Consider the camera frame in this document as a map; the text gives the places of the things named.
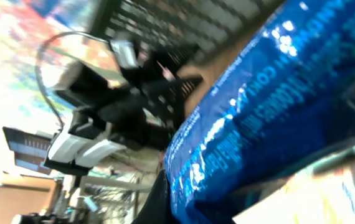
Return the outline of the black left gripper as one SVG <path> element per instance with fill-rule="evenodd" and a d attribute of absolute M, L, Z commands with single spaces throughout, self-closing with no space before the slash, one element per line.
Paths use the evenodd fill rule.
<path fill-rule="evenodd" d="M 142 90 L 149 99 L 148 111 L 165 123 L 183 123 L 185 102 L 203 82 L 200 74 L 178 76 L 198 51 L 198 44 L 158 47 L 143 65 Z"/>

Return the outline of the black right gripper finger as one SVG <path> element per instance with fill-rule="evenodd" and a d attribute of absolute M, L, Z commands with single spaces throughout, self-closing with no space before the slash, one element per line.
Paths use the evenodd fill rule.
<path fill-rule="evenodd" d="M 178 224 L 171 210 L 171 190 L 165 170 L 161 170 L 132 224 Z"/>

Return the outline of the blue Oreo cookie pack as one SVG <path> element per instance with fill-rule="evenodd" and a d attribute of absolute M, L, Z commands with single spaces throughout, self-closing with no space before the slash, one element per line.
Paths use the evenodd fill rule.
<path fill-rule="evenodd" d="M 283 3 L 211 86 L 165 158 L 180 223 L 230 223 L 260 192 L 355 144 L 355 0 Z"/>

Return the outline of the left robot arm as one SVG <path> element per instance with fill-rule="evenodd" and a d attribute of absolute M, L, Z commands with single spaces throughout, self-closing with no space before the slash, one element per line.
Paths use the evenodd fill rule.
<path fill-rule="evenodd" d="M 139 63 L 135 44 L 112 43 L 126 84 L 111 88 L 93 69 L 76 62 L 63 75 L 57 95 L 73 104 L 70 124 L 55 134 L 46 167 L 83 176 L 119 150 L 165 150 L 185 119 L 185 102 L 202 83 L 178 71 L 198 52 L 197 44 L 161 47 Z"/>

